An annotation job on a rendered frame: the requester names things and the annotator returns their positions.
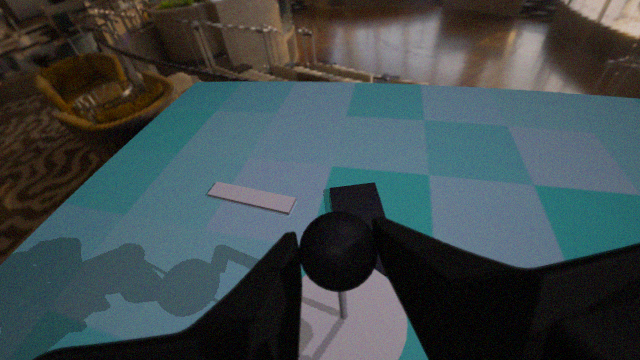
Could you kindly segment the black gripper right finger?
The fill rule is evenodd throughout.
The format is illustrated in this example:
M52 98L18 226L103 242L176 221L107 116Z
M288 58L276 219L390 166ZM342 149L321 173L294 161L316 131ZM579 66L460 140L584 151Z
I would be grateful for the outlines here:
M557 320L640 295L640 243L528 269L384 217L372 224L428 360L541 360Z

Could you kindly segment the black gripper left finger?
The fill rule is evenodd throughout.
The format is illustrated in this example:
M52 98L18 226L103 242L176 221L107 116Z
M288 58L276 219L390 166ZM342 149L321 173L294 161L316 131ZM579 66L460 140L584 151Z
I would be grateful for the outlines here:
M302 277L295 232L178 333L54 349L33 360L298 360Z

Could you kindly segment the grey flat rectangular bar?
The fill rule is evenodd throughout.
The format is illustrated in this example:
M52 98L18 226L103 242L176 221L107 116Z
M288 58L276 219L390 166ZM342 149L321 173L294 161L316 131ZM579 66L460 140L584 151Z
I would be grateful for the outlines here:
M265 192L247 187L217 182L207 194L209 197L252 206L289 215L295 197Z

